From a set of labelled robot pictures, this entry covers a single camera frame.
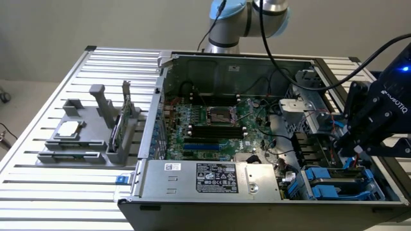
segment white wall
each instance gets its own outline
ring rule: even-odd
[[[211,0],[0,0],[0,79],[60,81],[87,45],[194,50]],[[411,32],[410,0],[290,0],[274,53],[358,56]],[[371,65],[383,69],[403,42]],[[243,52],[263,52],[244,38]]]

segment cable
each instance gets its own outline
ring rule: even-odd
[[[12,95],[6,92],[2,86],[0,86],[0,100],[3,103],[7,103],[12,100]]]
[[[180,83],[179,93],[178,93],[178,96],[179,96],[179,97],[183,96],[183,95],[182,95],[183,86],[184,86],[186,84],[188,84],[188,83],[191,84],[191,86],[194,86],[194,83],[192,83],[191,80],[184,80],[184,81]]]
[[[283,152],[283,153],[272,153],[272,152],[270,152],[270,150],[267,150],[267,151],[268,151],[268,153],[272,154],[272,155],[282,155],[282,154],[294,152],[294,150],[288,150],[288,151],[286,151],[286,152]]]
[[[223,2],[222,2],[220,5],[219,5],[219,11],[218,11],[216,19],[214,20],[212,25],[211,25],[211,27],[210,27],[210,30],[207,31],[207,33],[206,33],[206,35],[204,35],[204,37],[203,37],[203,39],[202,39],[202,41],[200,41],[200,43],[199,43],[198,51],[199,51],[199,49],[200,49],[202,43],[203,43],[203,41],[204,41],[207,35],[211,33],[212,28],[215,27],[215,25],[216,25],[216,23],[218,23],[218,19],[219,19],[220,15],[222,15],[222,12],[223,12],[224,8],[226,8],[226,3],[227,3],[227,0],[223,0]]]
[[[355,161],[354,161],[352,167],[358,167],[358,160],[359,160],[359,154],[356,154],[356,156],[355,156]]]
[[[18,136],[15,136],[15,134],[10,131],[10,129],[7,128],[7,126],[4,125],[4,123],[0,123],[0,125],[6,128],[7,132],[15,137],[15,139],[18,140]]]
[[[262,113],[263,109],[264,109],[264,107],[259,110],[259,112],[258,112],[258,114],[256,114],[256,119],[258,119],[258,116],[259,116],[259,114]],[[270,134],[270,133],[264,132],[264,131],[259,128],[258,120],[256,120],[256,128],[258,128],[259,132],[263,133],[264,135],[272,136],[272,137],[283,137],[283,138],[286,138],[287,140],[291,141],[291,138],[288,138],[287,136],[283,136],[283,135],[274,135],[274,134]]]
[[[312,115],[315,112],[316,111],[310,112],[308,115],[302,118],[300,122],[298,123],[299,129],[303,127],[303,121],[307,121],[308,116]]]
[[[287,72],[288,72],[288,74],[291,75],[291,71],[287,69],[287,68],[284,68],[284,67],[282,67],[280,69],[283,69],[283,70],[286,70]],[[268,78],[268,88],[267,88],[267,94],[271,94],[272,92],[271,92],[271,79],[272,79],[272,76],[274,76],[274,74],[276,73],[276,71],[278,71],[278,69],[274,69],[274,71],[271,72],[271,75],[270,75],[270,78]]]
[[[250,91],[250,89],[254,88],[254,87],[256,86],[258,82],[259,82],[262,79],[266,79],[267,82],[268,82],[268,85],[270,85],[268,79],[267,79],[266,77],[262,76],[260,78],[256,79],[256,81],[254,82],[254,84],[251,84],[251,86],[250,86],[244,91],[240,92],[240,95],[243,95],[247,91]]]
[[[298,174],[298,169],[290,165],[290,164],[286,164],[286,168],[290,167],[291,168],[291,171],[295,172]]]
[[[267,162],[270,163],[270,164],[272,164],[274,166],[275,166],[275,163],[274,162],[271,162],[270,160],[268,160],[268,158],[267,158],[267,156],[264,155],[264,159],[267,160]]]
[[[343,84],[344,82],[347,82],[360,71],[362,69],[366,68],[366,66],[373,62],[373,60],[383,53],[383,51],[397,42],[399,42],[401,40],[405,40],[407,38],[411,38],[411,34],[405,34],[402,36],[398,36],[397,38],[394,38],[393,40],[390,40],[375,52],[374,54],[369,57],[369,59],[362,63],[362,65],[359,65],[359,67],[352,71],[352,73],[350,75],[347,75],[346,78],[343,78],[338,83],[330,85],[328,87],[322,87],[322,88],[310,88],[306,87],[303,85],[300,85],[290,76],[286,75],[286,73],[283,72],[283,70],[280,69],[276,61],[274,60],[274,57],[271,55],[271,51],[270,51],[270,47],[268,47],[268,43],[267,43],[267,38],[266,38],[266,31],[264,31],[264,22],[263,22],[263,0],[259,0],[259,25],[260,25],[260,32],[262,32],[262,38],[263,38],[263,43],[264,43],[264,48],[266,48],[266,52],[268,55],[268,58],[274,64],[274,66],[276,67],[276,69],[279,69],[279,72],[282,74],[282,76],[298,87],[300,87],[302,89],[306,90],[330,90],[335,87],[338,87],[340,84]]]

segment slotted aluminum surface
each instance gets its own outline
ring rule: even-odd
[[[144,117],[158,78],[158,55],[158,51],[118,48],[84,52],[0,162],[0,229],[132,230],[114,202],[115,190],[126,192],[130,186],[116,188],[115,179],[135,167]],[[347,58],[323,58],[339,79],[358,66]],[[354,80],[370,78],[369,73],[360,72]],[[36,152],[43,150],[44,140],[51,137],[64,115],[64,100],[78,98],[84,105],[96,106],[88,89],[99,83],[106,85],[106,97],[115,106],[122,106],[123,80],[131,81],[132,101],[143,109],[127,166],[118,169],[36,167]],[[344,87],[350,87],[350,82],[344,83]],[[411,162],[399,161],[411,174]],[[375,226],[373,230],[409,230],[409,221],[401,225]]]

